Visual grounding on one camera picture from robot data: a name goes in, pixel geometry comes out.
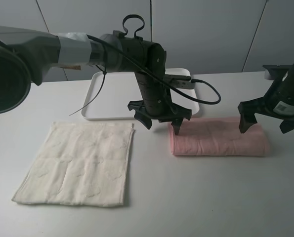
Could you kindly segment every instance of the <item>white tray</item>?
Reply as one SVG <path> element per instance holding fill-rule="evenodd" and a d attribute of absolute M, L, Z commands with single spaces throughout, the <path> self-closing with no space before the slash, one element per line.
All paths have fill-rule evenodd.
<path fill-rule="evenodd" d="M 166 69 L 166 74 L 190 76 L 186 69 Z M 103 80 L 101 72 L 92 77 L 84 105 L 97 94 Z M 180 89 L 184 93 L 197 98 L 195 90 Z M 188 100 L 171 90 L 172 101 L 192 110 L 192 115 L 199 112 L 198 103 Z M 82 116 L 87 120 L 96 119 L 132 119 L 135 111 L 128 110 L 131 100 L 142 100 L 134 73 L 107 73 L 103 88 L 98 97 L 82 109 Z"/>

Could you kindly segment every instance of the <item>pink towel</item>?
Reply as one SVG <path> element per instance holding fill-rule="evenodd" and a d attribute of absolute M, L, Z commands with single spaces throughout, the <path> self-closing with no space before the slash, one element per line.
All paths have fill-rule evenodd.
<path fill-rule="evenodd" d="M 258 156 L 270 145 L 259 123 L 246 133 L 239 131 L 238 117 L 185 120 L 179 135 L 169 126 L 171 151 L 175 156 Z"/>

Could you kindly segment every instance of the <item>white table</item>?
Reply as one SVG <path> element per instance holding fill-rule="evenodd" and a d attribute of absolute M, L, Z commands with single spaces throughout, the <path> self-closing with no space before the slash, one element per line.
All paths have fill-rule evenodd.
<path fill-rule="evenodd" d="M 238 115 L 240 101 L 263 96 L 263 73 L 197 75 L 222 95 L 203 116 Z M 193 157 L 170 153 L 167 124 L 148 131 L 135 121 L 126 206 L 19 205 L 11 201 L 53 121 L 85 98 L 90 81 L 33 86 L 17 109 L 0 115 L 0 236 L 3 237 L 294 237 L 294 131 L 257 116 L 272 145 L 267 158 Z M 215 99 L 205 85 L 202 99 Z"/>

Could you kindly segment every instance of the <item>cloth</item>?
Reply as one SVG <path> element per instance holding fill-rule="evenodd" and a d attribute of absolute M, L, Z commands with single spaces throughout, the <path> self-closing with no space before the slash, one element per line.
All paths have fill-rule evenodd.
<path fill-rule="evenodd" d="M 179 135 L 169 127 L 175 156 L 265 156 L 269 142 L 260 124 L 241 134 L 240 118 L 192 118 L 184 121 Z"/>
<path fill-rule="evenodd" d="M 132 134 L 132 123 L 54 122 L 12 201 L 123 205 Z"/>

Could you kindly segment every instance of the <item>folded white towel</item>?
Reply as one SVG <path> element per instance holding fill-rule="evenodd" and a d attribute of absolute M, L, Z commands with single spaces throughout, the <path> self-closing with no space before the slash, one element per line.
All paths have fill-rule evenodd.
<path fill-rule="evenodd" d="M 123 205 L 132 127 L 54 122 L 12 201 Z"/>

